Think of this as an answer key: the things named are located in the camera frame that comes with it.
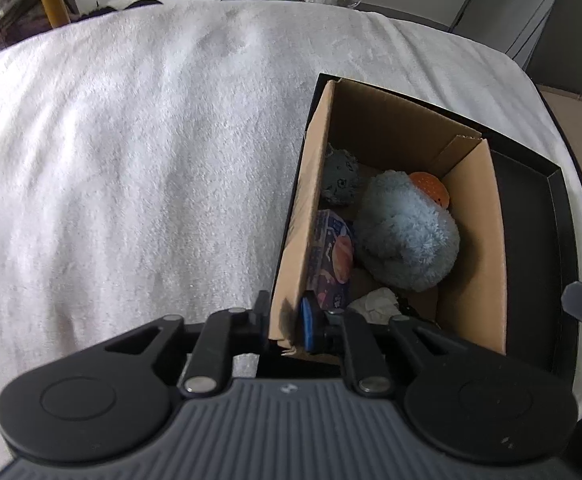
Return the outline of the grey spiky plush ball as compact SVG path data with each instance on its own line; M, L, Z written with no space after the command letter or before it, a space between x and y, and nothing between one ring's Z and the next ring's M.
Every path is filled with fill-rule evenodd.
M346 150L337 150L327 144L323 161L321 197L332 205L353 203L359 183L357 159Z

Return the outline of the black tray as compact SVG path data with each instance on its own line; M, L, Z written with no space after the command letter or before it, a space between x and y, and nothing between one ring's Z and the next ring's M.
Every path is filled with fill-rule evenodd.
M508 287L504 354L572 380L578 324L564 313L561 295L577 280L578 265L562 171L523 144L476 123L487 132L504 220Z

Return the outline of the light blue fluffy plush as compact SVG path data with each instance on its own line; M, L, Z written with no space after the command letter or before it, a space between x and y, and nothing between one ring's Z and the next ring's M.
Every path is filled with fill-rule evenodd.
M410 292L437 286L459 254L460 234L452 215L402 171L369 179L354 235L359 257L373 278Z

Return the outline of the orange round plush toy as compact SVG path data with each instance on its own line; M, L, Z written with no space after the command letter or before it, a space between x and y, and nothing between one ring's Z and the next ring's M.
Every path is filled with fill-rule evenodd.
M417 171L409 175L411 182L419 188L420 191L427 194L433 202L443 209L447 209L450 204L450 195L445 185L438 180L433 174Z

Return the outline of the white fluffy soft object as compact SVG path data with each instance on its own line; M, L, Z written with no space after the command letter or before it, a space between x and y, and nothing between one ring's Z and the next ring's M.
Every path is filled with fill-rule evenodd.
M391 318L401 314L396 295L386 287L352 301L347 309L359 313L368 323L378 325L387 325Z

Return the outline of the white towel cover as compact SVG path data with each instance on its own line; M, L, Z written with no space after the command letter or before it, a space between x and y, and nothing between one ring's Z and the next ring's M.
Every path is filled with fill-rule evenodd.
M506 55L336 6L154 4L0 51L0 390L162 315L202 321L270 287L322 73L447 108L558 164L582 280L582 186ZM0 436L0 470L9 461Z

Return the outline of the brown cardboard box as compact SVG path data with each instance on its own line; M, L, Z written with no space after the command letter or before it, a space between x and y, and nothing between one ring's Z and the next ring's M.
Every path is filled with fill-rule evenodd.
M294 351L305 291L309 236L316 218L328 145L354 155L369 174L425 171L450 194L460 234L455 266L417 307L438 325L499 353L506 351L507 263L500 193L486 130L432 103L343 77L322 74L307 118L287 229L269 308L268 337Z

